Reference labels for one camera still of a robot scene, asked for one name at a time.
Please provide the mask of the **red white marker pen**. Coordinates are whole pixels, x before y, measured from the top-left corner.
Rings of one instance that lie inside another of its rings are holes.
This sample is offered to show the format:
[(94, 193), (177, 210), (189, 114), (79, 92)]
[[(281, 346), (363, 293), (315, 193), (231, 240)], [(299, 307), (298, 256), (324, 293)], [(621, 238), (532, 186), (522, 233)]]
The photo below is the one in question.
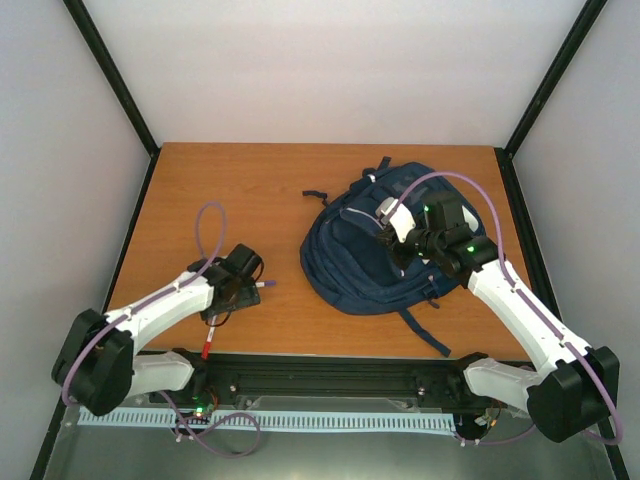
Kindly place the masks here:
[(206, 337), (206, 340), (204, 342), (204, 345), (203, 345), (203, 348), (202, 348), (202, 351), (201, 351), (201, 358), (204, 359), (204, 360), (208, 359), (209, 352), (210, 352), (211, 345), (212, 345), (212, 341), (213, 341), (213, 336), (214, 336), (214, 333), (215, 333), (215, 329), (216, 329), (216, 327), (214, 325), (209, 327), (209, 330), (208, 330), (208, 333), (207, 333), (207, 337)]

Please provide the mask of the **navy blue student backpack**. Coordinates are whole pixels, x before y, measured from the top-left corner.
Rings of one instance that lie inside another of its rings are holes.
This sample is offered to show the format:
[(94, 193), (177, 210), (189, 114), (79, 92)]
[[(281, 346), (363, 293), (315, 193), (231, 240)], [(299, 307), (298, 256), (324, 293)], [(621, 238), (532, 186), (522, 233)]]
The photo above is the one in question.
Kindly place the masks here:
[(331, 202), (323, 192), (304, 191), (304, 196), (320, 198), (324, 209), (300, 246), (300, 263), (312, 288), (332, 307), (350, 315), (397, 313), (421, 340), (447, 357), (451, 349), (422, 328), (409, 308), (432, 304), (458, 282), (427, 260), (415, 258), (397, 266), (376, 239), (384, 228), (376, 212), (381, 203), (400, 197), (413, 181), (432, 171), (417, 162), (393, 166), (385, 156)]

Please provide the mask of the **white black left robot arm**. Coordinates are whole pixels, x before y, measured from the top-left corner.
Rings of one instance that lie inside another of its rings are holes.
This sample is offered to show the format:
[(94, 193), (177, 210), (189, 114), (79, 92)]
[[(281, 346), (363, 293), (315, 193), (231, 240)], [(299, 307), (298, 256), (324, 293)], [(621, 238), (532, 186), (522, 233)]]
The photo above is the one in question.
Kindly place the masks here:
[(215, 329), (233, 312), (259, 304), (263, 271), (263, 259), (238, 244), (224, 257), (192, 263), (171, 283), (130, 305), (106, 313), (82, 311), (52, 367), (63, 402), (96, 416), (130, 397), (161, 391), (176, 393), (180, 402), (209, 402), (204, 353), (142, 351), (191, 315)]

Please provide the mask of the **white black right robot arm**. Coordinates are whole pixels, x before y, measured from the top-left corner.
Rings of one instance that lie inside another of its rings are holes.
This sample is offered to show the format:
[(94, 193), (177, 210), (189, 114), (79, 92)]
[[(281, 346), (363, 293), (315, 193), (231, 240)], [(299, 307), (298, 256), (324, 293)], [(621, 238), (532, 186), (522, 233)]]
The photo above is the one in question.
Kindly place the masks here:
[(490, 238), (471, 231), (459, 198), (423, 197), (414, 215), (398, 199), (382, 201), (379, 241), (404, 265), (422, 258), (456, 279), (486, 304), (533, 364), (516, 368), (489, 357), (462, 370), (468, 390), (529, 415), (549, 440), (560, 443), (616, 415), (620, 363), (607, 347), (593, 348), (569, 330), (519, 279)]

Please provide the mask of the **black aluminium frame rail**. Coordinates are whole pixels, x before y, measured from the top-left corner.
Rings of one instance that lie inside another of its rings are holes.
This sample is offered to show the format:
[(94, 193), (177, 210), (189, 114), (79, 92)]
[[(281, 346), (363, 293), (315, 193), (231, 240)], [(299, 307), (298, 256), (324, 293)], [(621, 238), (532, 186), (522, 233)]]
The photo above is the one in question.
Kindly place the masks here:
[(464, 410), (491, 399), (506, 403), (494, 380), (479, 380), (473, 368), (493, 366), (482, 353), (456, 361), (303, 358), (213, 355), (184, 349), (127, 357), (124, 353), (86, 359), (72, 379), (69, 395), (101, 416), (126, 398), (148, 394), (159, 403), (167, 392), (179, 406), (240, 396), (417, 398), (426, 408)]

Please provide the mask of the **black right corner post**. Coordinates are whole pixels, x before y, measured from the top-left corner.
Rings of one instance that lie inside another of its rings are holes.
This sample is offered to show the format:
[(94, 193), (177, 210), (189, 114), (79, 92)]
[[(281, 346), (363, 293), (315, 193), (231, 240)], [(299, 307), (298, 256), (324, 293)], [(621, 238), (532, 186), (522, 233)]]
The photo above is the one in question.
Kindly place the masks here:
[(588, 0), (580, 9), (504, 147), (509, 160), (515, 158), (607, 3), (607, 0)]

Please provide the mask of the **black corner post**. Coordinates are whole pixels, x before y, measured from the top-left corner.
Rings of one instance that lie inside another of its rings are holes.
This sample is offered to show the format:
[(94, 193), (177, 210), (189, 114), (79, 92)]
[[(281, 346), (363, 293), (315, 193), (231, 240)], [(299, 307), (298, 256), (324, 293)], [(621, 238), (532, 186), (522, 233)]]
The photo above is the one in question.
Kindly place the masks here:
[(607, 3), (607, 0), (588, 0), (580, 9), (504, 147), (509, 160), (515, 158)]
[(113, 91), (146, 154), (151, 160), (156, 159), (160, 153), (160, 147), (155, 141), (85, 2), (81, 0), (63, 0), (62, 3)]

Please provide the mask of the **black left corner post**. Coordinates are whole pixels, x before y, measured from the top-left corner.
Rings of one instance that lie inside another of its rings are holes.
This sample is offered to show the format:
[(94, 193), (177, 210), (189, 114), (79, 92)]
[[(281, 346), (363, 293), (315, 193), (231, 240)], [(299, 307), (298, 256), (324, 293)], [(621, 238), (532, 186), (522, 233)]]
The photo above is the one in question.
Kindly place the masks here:
[(151, 160), (156, 159), (160, 153), (160, 147), (155, 141), (85, 2), (81, 0), (63, 0), (62, 3), (113, 91), (146, 154)]

